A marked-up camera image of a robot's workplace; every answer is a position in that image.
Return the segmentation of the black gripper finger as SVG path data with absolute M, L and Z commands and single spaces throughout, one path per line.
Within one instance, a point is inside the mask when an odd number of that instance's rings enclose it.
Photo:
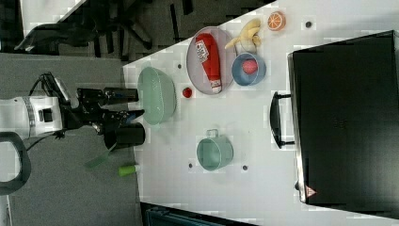
M 131 110 L 131 111 L 122 111 L 121 113 L 121 123 L 130 123 L 136 118 L 142 116 L 145 113 L 144 109 Z

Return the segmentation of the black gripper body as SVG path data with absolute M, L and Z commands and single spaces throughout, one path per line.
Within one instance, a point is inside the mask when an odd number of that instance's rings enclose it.
M 122 111 L 112 111 L 104 105 L 118 104 L 122 95 L 118 89 L 78 89 L 77 106 L 65 92 L 57 93 L 62 121 L 62 129 L 57 132 L 64 136 L 66 131 L 92 126 L 98 135 L 117 130 L 123 120 Z

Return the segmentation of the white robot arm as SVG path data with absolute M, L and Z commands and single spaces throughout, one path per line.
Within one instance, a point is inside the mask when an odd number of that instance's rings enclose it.
M 115 131 L 144 114 L 138 110 L 109 110 L 110 105 L 138 100 L 136 89 L 79 89 L 77 105 L 55 96 L 15 97 L 1 102 L 1 130 L 22 139 L 93 127 L 99 135 Z

